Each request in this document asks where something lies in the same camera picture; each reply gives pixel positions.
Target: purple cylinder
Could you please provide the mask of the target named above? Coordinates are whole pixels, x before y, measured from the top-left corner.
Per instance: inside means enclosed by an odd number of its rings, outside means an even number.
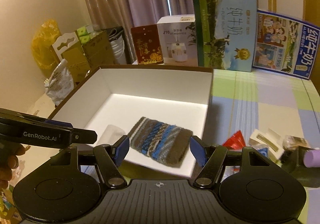
[[[308,150],[304,154],[303,163],[306,167],[320,168],[320,150]]]

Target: finger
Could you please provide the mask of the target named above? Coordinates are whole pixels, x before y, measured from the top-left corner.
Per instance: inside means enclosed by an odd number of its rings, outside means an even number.
[[[8,166],[0,168],[0,180],[10,181],[12,179],[12,170]]]
[[[19,148],[16,151],[16,156],[24,155],[25,152],[26,152],[26,149],[24,148],[23,145],[20,144]]]
[[[0,180],[0,188],[7,189],[8,181]]]
[[[16,156],[12,155],[8,157],[8,166],[11,169],[16,169],[19,166],[19,160]]]

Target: small open carton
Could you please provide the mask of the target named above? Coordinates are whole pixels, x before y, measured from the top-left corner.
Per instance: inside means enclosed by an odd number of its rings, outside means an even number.
[[[190,129],[202,138],[212,77],[211,68],[201,67],[101,66],[68,95],[50,118],[95,130],[98,141],[107,125],[128,133],[143,116]],[[195,166],[189,148],[179,168],[160,164],[132,148],[125,160],[187,178]]]

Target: knitted sock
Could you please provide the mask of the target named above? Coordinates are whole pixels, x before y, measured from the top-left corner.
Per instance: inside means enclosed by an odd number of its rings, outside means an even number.
[[[142,117],[130,130],[130,146],[166,166],[179,167],[192,131]]]

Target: red package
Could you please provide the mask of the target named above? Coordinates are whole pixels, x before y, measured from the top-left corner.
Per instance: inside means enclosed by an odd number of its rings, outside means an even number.
[[[241,150],[245,147],[245,141],[241,130],[238,130],[232,137],[228,138],[227,141],[223,143],[223,146],[234,150]]]

